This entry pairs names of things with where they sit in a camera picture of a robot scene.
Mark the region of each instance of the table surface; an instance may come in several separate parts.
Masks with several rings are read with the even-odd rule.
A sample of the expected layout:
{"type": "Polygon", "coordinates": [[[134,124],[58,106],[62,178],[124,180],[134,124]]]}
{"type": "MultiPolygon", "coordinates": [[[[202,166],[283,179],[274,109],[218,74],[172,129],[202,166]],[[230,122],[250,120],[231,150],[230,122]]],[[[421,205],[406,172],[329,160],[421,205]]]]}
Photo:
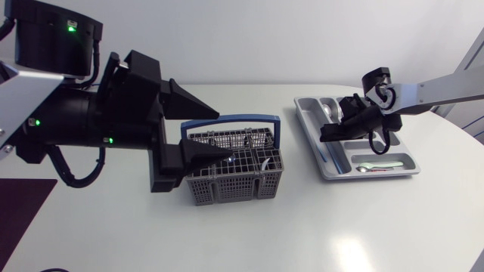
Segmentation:
{"type": "MultiPolygon", "coordinates": [[[[329,182],[293,99],[361,89],[183,87],[221,114],[281,117],[285,170],[277,196],[196,207],[186,182],[171,193],[150,193],[146,151],[109,149],[91,186],[57,184],[5,271],[467,271],[484,248],[484,146],[447,120],[433,113],[402,117],[399,136],[420,174],[329,182]]],[[[180,123],[166,122],[169,143],[178,143],[180,123]]],[[[98,154],[63,151],[79,177],[98,154]]],[[[0,173],[57,178],[48,158],[27,165],[15,155],[0,162],[0,173]]]]}

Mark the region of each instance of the gray plastic basket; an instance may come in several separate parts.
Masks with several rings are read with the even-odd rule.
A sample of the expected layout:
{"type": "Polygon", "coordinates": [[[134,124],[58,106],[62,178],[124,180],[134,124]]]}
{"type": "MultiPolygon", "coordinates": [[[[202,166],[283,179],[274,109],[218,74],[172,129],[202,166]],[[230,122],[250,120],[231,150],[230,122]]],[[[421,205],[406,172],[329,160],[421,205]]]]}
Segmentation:
{"type": "Polygon", "coordinates": [[[208,131],[188,135],[188,139],[234,151],[228,159],[185,177],[197,206],[274,198],[284,166],[279,150],[280,120],[277,116],[232,115],[217,120],[190,121],[181,124],[181,137],[187,129],[223,122],[273,122],[275,136],[269,128],[245,128],[234,131],[208,131]],[[264,161],[269,159],[265,168],[264,161]]]}

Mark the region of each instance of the blue handle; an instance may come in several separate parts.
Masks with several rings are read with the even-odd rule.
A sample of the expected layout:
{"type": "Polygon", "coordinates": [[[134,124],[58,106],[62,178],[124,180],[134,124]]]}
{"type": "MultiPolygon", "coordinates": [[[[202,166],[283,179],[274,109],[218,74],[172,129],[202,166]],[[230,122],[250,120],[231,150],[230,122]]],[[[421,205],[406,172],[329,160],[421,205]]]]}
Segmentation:
{"type": "Polygon", "coordinates": [[[279,140],[281,138],[281,120],[279,116],[267,114],[231,114],[220,116],[214,120],[192,120],[181,124],[181,138],[187,138],[187,130],[198,128],[205,125],[222,124],[226,122],[271,122],[274,123],[274,147],[279,149],[279,140]]]}

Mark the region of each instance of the spoon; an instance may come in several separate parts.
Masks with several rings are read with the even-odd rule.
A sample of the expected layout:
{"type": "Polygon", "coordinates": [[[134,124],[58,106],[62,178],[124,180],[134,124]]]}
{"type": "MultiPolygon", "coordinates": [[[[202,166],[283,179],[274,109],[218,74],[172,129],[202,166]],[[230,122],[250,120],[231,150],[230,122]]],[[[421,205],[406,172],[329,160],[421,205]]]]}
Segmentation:
{"type": "Polygon", "coordinates": [[[389,170],[389,168],[393,168],[393,167],[397,167],[397,166],[403,166],[403,162],[387,162],[387,163],[378,163],[378,164],[371,163],[371,162],[362,162],[356,168],[356,170],[358,170],[362,173],[365,173],[365,172],[370,172],[373,169],[374,170],[377,170],[377,169],[383,170],[385,168],[385,169],[389,170]]]}
{"type": "Polygon", "coordinates": [[[331,108],[327,104],[323,104],[323,111],[328,117],[331,118],[331,108]]]}

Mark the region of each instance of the cutlery tray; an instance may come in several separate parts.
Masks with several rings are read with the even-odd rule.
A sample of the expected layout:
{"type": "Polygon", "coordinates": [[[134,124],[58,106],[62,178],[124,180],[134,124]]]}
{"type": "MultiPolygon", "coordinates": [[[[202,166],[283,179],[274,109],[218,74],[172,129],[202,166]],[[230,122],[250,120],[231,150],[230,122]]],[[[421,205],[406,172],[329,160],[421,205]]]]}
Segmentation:
{"type": "MultiPolygon", "coordinates": [[[[318,162],[319,169],[325,179],[338,180],[350,178],[375,178],[415,175],[420,167],[403,144],[399,136],[390,132],[391,146],[383,155],[375,154],[368,142],[368,136],[349,141],[320,142],[320,128],[324,124],[338,123],[342,118],[339,101],[342,97],[296,97],[296,114],[301,122],[306,137],[318,162]],[[324,111],[327,105],[331,115],[324,111]],[[402,166],[387,171],[360,172],[356,170],[362,162],[385,163],[403,162],[402,166]]],[[[385,146],[381,131],[374,133],[374,147],[382,150],[385,146]]]]}

